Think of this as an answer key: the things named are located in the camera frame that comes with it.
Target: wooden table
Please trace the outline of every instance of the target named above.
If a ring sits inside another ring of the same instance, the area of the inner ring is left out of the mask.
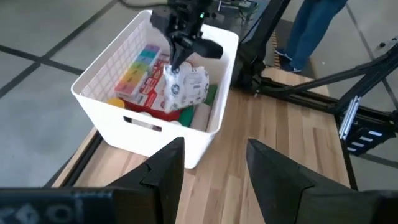
[[[263,75],[289,85],[310,80],[274,68],[268,68]],[[328,94],[326,87],[313,91]],[[53,186],[63,182],[95,131],[85,139]],[[185,171],[177,223],[264,223],[246,167],[249,137],[349,187],[333,115],[231,90],[220,132],[199,165]],[[75,186],[105,186],[145,159],[103,141]]]

